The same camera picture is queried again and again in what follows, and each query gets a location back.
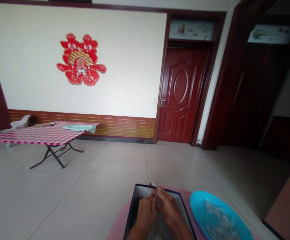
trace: brick wainscoting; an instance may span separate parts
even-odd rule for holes
[[[40,112],[27,110],[9,109],[11,121],[18,121],[25,115],[37,117],[38,123],[52,121],[75,121],[75,122],[98,122],[95,135],[146,138],[152,140],[154,137],[155,118],[123,117],[93,114]]]

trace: hand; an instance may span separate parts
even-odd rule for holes
[[[178,210],[175,199],[163,188],[160,188],[160,190],[154,189],[152,191],[152,196],[155,196],[157,191],[157,202],[160,204],[160,206],[157,205],[157,209],[162,213],[168,227],[173,231],[175,228],[175,223],[183,221],[183,218]]]
[[[157,217],[156,198],[149,196],[139,201],[137,220],[130,230],[127,240],[145,239]]]
[[[157,205],[157,210],[161,212],[164,216],[168,227],[175,236],[175,239],[193,240],[193,236],[188,229],[186,223],[184,222],[181,213],[178,210],[175,199],[168,192],[160,187],[154,189],[151,196],[155,197],[157,192],[157,202],[160,204],[160,206]]]
[[[156,198],[153,196],[141,199],[139,201],[137,220],[135,224],[140,225],[149,231],[154,225],[157,217],[156,206]]]

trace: white plastic chair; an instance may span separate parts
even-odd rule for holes
[[[21,120],[10,123],[11,128],[3,130],[2,133],[12,132],[12,131],[29,127],[29,118],[30,118],[30,115],[26,115],[26,116],[23,116]]]

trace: metal table leg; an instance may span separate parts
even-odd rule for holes
[[[69,145],[69,147],[70,147],[72,150],[74,150],[74,151],[76,151],[76,152],[80,152],[80,153],[84,152],[84,151],[80,151],[80,150],[74,149],[70,143],[68,143],[68,145]]]
[[[49,151],[51,150],[51,145],[46,145],[46,146],[47,146],[48,149],[47,149],[47,152],[46,152],[46,154],[44,156],[44,159],[41,162],[39,162],[39,163],[33,165],[32,167],[30,167],[30,169],[33,169],[34,167],[37,167],[40,163],[43,163],[46,160],[47,157],[49,157],[47,155],[48,155]]]
[[[57,155],[56,155],[56,152],[58,152],[58,151],[63,151],[63,150],[67,147],[67,145],[69,145],[70,148],[67,149],[66,151],[64,151],[64,152],[63,152],[62,154],[60,154],[59,156],[57,156]],[[77,149],[73,148],[72,145],[71,145],[70,143],[67,143],[64,147],[62,147],[61,149],[57,150],[56,152],[54,152],[54,151],[51,149],[51,147],[58,147],[58,146],[46,145],[46,147],[47,147],[47,151],[46,151],[46,153],[45,153],[44,159],[43,159],[42,161],[40,161],[39,163],[37,163],[37,164],[31,166],[30,169],[33,169],[34,167],[37,167],[39,164],[43,163],[43,162],[46,160],[46,158],[50,157],[51,155],[54,156],[54,158],[57,160],[57,162],[60,164],[60,166],[61,166],[62,168],[65,168],[65,166],[62,164],[62,162],[59,160],[58,157],[60,157],[60,156],[63,155],[64,153],[68,152],[70,149],[72,149],[72,150],[74,150],[74,151],[77,151],[77,152],[80,152],[80,153],[83,152],[83,151],[80,151],[80,150],[77,150]]]

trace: green cloth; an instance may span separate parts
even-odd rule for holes
[[[96,131],[96,126],[94,125],[69,125],[69,126],[63,126],[62,128],[69,129],[71,131],[79,131],[79,132],[89,131],[92,134],[95,134],[95,131]]]

